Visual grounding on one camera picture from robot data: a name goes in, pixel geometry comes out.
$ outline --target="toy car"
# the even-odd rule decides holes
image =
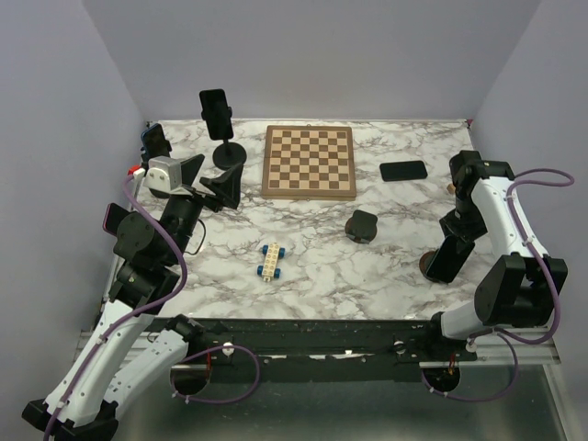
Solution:
[[[286,255],[286,249],[280,248],[277,243],[271,243],[264,245],[261,251],[266,257],[266,261],[257,267],[257,275],[261,276],[264,282],[269,282],[272,278],[279,278],[280,270],[277,268],[277,260]]]

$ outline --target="bolt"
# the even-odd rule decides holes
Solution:
[[[402,354],[404,354],[406,352],[404,342],[401,342],[400,340],[397,342],[394,342],[393,346],[394,346],[394,350],[396,351],[396,354],[398,354],[399,356],[401,356]]]
[[[231,342],[225,342],[223,346],[232,346],[232,343]],[[233,352],[235,352],[235,350],[232,347],[228,347],[228,348],[222,350],[222,353],[225,356],[232,356],[232,353]]]

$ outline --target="wooden chessboard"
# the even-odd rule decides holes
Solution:
[[[261,196],[266,199],[355,199],[351,129],[268,126]]]

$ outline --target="floor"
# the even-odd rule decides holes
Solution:
[[[212,164],[218,145],[203,121],[161,121],[172,156],[206,155],[199,176],[221,171]],[[355,143],[355,201],[288,201],[260,197],[266,127],[341,125],[351,127]],[[198,256],[186,255],[187,287],[169,301],[161,316],[267,319],[428,319],[472,299],[492,267],[490,241],[482,238],[451,285],[425,280],[418,262],[443,239],[438,221],[454,208],[447,192],[448,161],[472,148],[466,124],[456,122],[354,122],[235,120],[235,137],[248,154],[242,199],[235,210],[203,211],[208,234]],[[421,159],[428,178],[385,183],[379,164]],[[140,202],[156,217],[164,201],[143,188]],[[379,217],[370,244],[345,237],[355,209]],[[197,226],[188,251],[195,251]],[[278,242],[287,250],[281,277],[264,283],[256,274],[263,264],[262,245]]]
[[[509,379],[504,367],[462,370],[456,393],[488,396]],[[248,385],[209,386],[228,398]],[[563,441],[542,367],[525,367],[513,392],[498,401],[461,403],[427,393],[420,383],[264,383],[229,406],[172,400],[166,377],[121,420],[114,441]]]

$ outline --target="table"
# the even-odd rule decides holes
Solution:
[[[172,156],[203,153],[199,176],[221,171],[212,164],[219,144],[203,121],[161,121]],[[356,160],[355,201],[265,200],[260,197],[266,127],[340,125],[353,130]],[[473,298],[476,286],[493,265],[490,241],[474,253],[451,285],[433,284],[418,262],[443,239],[438,221],[454,208],[447,192],[448,161],[471,150],[466,123],[414,121],[233,121],[234,141],[248,154],[241,205],[215,214],[203,211],[208,234],[200,253],[186,254],[187,286],[168,301],[160,316],[178,313],[202,318],[258,319],[428,319]],[[425,180],[385,183],[379,164],[421,159]],[[139,201],[157,219],[165,201],[142,188]],[[355,209],[376,214],[378,236],[370,244],[345,237]],[[194,252],[202,230],[197,226],[188,251]],[[287,250],[279,262],[280,279],[264,283],[256,274],[263,244]]]

